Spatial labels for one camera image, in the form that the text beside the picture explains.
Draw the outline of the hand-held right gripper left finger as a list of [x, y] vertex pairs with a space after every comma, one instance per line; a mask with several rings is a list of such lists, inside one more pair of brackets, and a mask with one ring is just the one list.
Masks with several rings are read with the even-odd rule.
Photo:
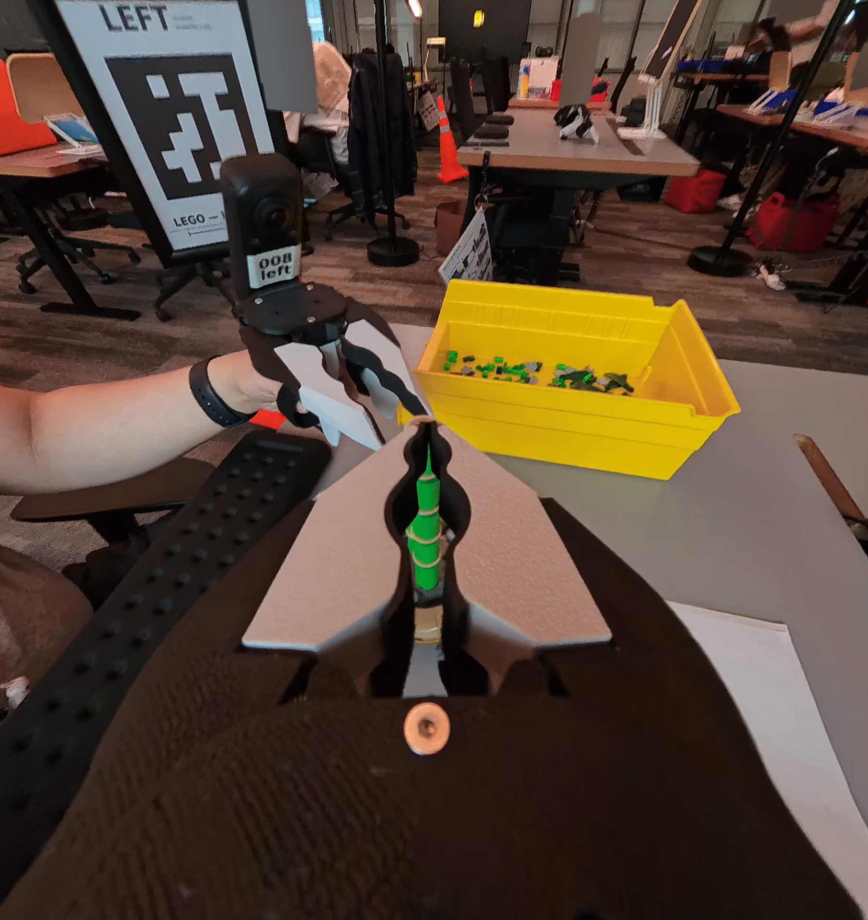
[[431, 421], [408, 425], [313, 501], [246, 628], [246, 650], [297, 653], [348, 677], [406, 677], [415, 638], [405, 530]]

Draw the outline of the toy brick bamboo model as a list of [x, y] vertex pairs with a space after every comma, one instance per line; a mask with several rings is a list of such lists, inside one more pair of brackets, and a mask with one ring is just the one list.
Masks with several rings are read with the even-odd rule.
[[452, 533], [440, 514], [440, 479], [428, 453], [417, 478], [418, 511], [405, 536], [412, 562], [416, 608], [415, 643], [440, 648], [442, 643], [443, 558]]

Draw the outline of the building instruction booklet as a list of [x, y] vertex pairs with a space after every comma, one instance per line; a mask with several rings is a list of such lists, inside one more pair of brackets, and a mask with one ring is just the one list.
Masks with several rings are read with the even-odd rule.
[[868, 827], [785, 624], [669, 603], [733, 697], [801, 829], [868, 918]]

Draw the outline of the person's left forearm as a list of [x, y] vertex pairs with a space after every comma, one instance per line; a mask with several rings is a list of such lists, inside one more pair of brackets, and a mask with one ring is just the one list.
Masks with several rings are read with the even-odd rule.
[[187, 369], [48, 393], [0, 385], [0, 495], [120, 482], [205, 443], [220, 427]]

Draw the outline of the grey desk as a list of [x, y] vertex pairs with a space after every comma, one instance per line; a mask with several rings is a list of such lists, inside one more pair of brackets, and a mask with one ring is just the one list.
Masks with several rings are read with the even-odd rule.
[[796, 441], [868, 516], [868, 376], [721, 366], [741, 411], [669, 480], [493, 458], [668, 602], [785, 624], [868, 827], [868, 558]]

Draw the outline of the black pole stand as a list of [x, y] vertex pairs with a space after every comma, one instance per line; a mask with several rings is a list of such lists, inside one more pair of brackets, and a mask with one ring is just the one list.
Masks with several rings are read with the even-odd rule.
[[368, 259], [372, 264], [383, 268], [404, 268], [417, 263], [420, 258], [420, 248], [414, 239], [399, 236], [396, 232], [391, 156], [391, 119], [387, 86], [386, 10], [383, 1], [375, 1], [373, 6], [381, 108], [382, 193], [387, 229], [386, 236], [368, 244]]
[[773, 141], [762, 158], [762, 163], [750, 184], [750, 188], [739, 207], [734, 221], [727, 231], [723, 243], [720, 247], [694, 247], [687, 259], [687, 266], [691, 270], [718, 278], [738, 278], [745, 275], [749, 270], [751, 257], [749, 254], [737, 250], [734, 247], [735, 241], [741, 236], [745, 220], [753, 205], [759, 199], [759, 193], [770, 167], [772, 167], [773, 161], [779, 154], [785, 142], [785, 138], [796, 120], [798, 111], [801, 109], [808, 94], [808, 89], [819, 72], [820, 65], [824, 62], [836, 44], [837, 36], [841, 29], [846, 22], [852, 18], [856, 5], [857, 3], [855, 1], [838, 2], [829, 24], [823, 30], [819, 46], [812, 56], [810, 63], [808, 63], [808, 68], [785, 111], [783, 121], [779, 124], [773, 136]]

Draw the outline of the black smartwatch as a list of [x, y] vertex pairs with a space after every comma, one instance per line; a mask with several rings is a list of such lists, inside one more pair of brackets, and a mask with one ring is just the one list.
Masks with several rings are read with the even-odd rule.
[[211, 357], [193, 364], [188, 371], [188, 385], [198, 408], [205, 416], [222, 429], [234, 428], [250, 422], [255, 412], [243, 413], [232, 408], [218, 395], [210, 382], [209, 365]]

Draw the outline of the hanging laminated card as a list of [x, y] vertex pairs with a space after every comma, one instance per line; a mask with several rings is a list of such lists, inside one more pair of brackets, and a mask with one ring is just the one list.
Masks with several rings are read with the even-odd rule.
[[479, 207], [439, 269], [440, 279], [448, 286], [452, 281], [492, 282], [493, 254], [486, 209]]

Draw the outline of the pile of small toy bricks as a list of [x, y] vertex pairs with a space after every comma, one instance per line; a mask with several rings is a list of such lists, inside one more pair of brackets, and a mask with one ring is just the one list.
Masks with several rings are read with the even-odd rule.
[[631, 397], [635, 385], [624, 373], [598, 372], [589, 363], [515, 361], [500, 354], [447, 351], [435, 364], [435, 371], [458, 375], [463, 379], [480, 379], [519, 385], [545, 385], [554, 390], [572, 390]]

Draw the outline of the orange traffic cone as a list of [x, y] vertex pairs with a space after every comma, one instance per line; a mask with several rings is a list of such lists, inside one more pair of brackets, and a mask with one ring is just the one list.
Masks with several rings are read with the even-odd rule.
[[456, 143], [441, 96], [437, 99], [437, 106], [440, 132], [440, 171], [437, 178], [443, 184], [451, 184], [468, 178], [469, 173], [457, 159]]

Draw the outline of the black hanging jacket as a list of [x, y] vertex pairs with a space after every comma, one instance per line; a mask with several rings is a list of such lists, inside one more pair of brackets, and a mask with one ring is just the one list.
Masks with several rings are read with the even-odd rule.
[[394, 198], [412, 196], [417, 182], [415, 113], [400, 55], [388, 53], [385, 65], [385, 98], [375, 53], [354, 56], [348, 88], [348, 195], [359, 219], [371, 226], [386, 212], [385, 150]]

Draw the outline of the background work table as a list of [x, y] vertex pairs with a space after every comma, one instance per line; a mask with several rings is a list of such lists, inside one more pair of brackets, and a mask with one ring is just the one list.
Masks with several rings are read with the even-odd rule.
[[659, 176], [690, 178], [699, 168], [665, 135], [620, 137], [610, 112], [593, 113], [583, 137], [562, 139], [560, 132], [549, 110], [518, 109], [501, 144], [471, 137], [458, 150], [469, 178], [462, 230], [479, 206], [486, 208], [497, 281], [578, 281], [578, 268], [563, 256], [582, 192], [603, 193]]

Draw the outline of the black white toy robot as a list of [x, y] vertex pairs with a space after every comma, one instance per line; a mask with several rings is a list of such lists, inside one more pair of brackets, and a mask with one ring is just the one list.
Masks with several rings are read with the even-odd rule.
[[599, 134], [593, 125], [587, 103], [566, 105], [557, 109], [554, 121], [560, 141], [599, 144]]

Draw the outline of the black framed marker sign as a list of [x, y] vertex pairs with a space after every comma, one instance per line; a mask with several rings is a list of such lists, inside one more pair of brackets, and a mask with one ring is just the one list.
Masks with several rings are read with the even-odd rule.
[[224, 160], [275, 150], [244, 2], [28, 2], [164, 268], [229, 256]]

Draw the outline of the red bag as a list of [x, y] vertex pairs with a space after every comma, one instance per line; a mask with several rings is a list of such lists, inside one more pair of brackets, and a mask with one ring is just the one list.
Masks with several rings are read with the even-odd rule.
[[759, 206], [745, 237], [762, 251], [816, 252], [838, 220], [840, 202], [836, 193], [792, 200], [775, 192]]
[[673, 178], [665, 204], [684, 214], [714, 213], [726, 178], [724, 173], [704, 167], [693, 177]]

